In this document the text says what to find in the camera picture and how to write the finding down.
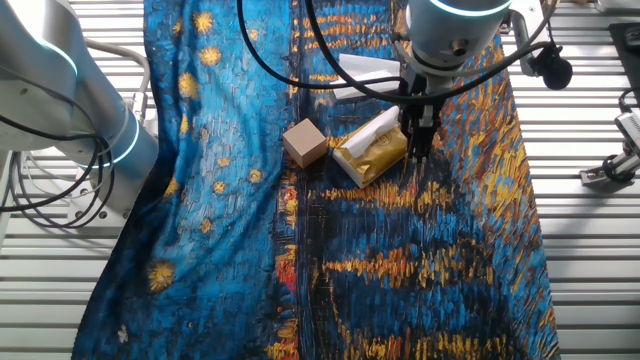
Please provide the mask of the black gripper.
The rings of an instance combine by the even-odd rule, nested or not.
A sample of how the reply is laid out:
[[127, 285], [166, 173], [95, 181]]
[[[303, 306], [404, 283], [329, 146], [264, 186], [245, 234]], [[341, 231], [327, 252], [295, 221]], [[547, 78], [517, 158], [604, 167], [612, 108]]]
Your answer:
[[432, 130], [441, 124], [440, 112], [444, 103], [442, 97], [418, 100], [417, 96], [406, 96], [400, 105], [401, 131], [407, 138], [410, 157], [416, 163], [421, 163], [430, 154]]

